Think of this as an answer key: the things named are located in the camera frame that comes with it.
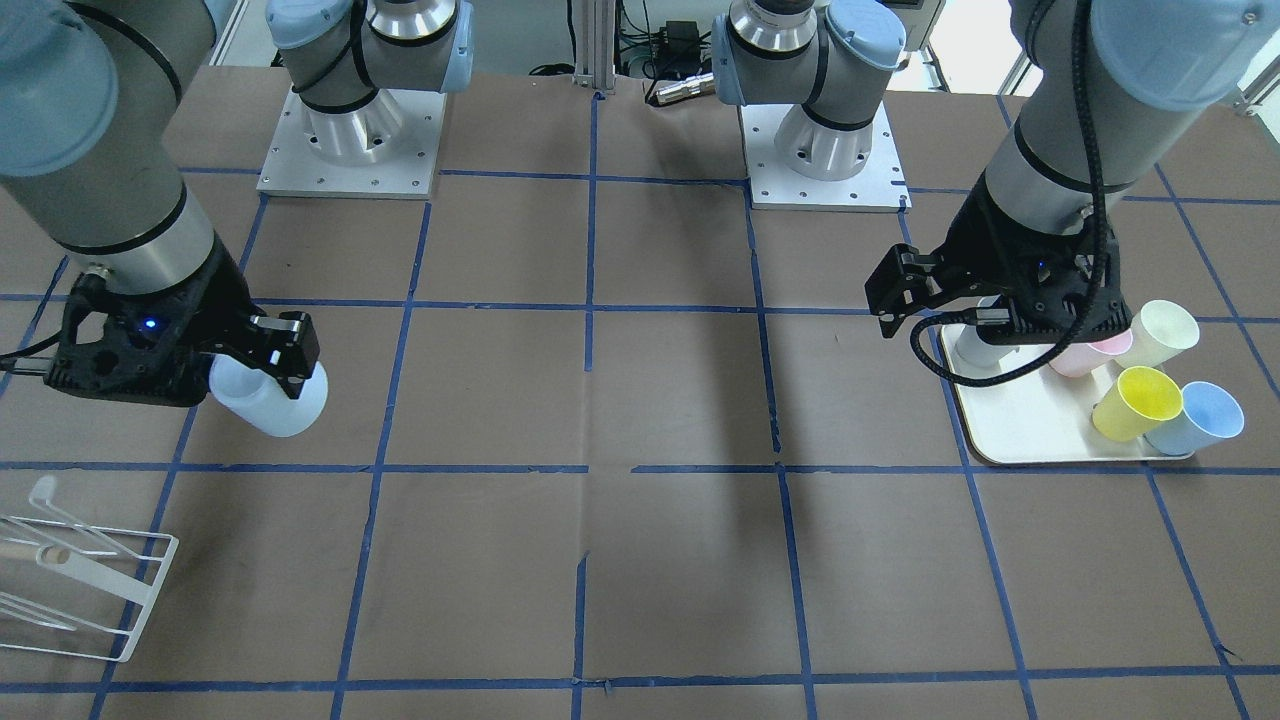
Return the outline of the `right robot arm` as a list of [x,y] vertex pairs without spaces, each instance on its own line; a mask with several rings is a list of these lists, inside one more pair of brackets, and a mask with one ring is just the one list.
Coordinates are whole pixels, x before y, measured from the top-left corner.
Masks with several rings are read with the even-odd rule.
[[[81,268],[56,334],[3,370],[82,398],[189,407],[216,360],[289,401],[315,395],[312,318],[266,314],[163,146],[232,1],[5,1],[3,187]],[[291,91],[264,173],[403,193],[433,178],[411,97],[468,87],[467,1],[270,1]]]

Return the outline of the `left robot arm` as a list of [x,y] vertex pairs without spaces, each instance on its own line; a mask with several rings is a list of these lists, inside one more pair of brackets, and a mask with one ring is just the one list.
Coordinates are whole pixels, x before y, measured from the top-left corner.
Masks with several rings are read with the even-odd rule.
[[[956,299],[993,296],[989,345],[1107,338],[1129,327],[1112,206],[1277,32],[1275,1],[1014,1],[1011,31],[1042,79],[945,242],[891,249],[865,283],[884,337]],[[790,167],[823,179],[818,141],[867,143],[905,28],[878,1],[735,1],[716,18],[712,69],[730,105],[792,108]]]

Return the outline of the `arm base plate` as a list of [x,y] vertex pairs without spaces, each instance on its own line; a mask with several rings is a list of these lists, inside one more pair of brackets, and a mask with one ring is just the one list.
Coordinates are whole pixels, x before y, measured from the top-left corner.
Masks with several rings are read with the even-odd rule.
[[884,105],[855,131],[817,124],[799,105],[740,109],[751,204],[764,210],[895,213],[911,208]]
[[257,188],[280,197],[428,200],[447,100],[384,88],[364,108],[326,114],[288,92]]

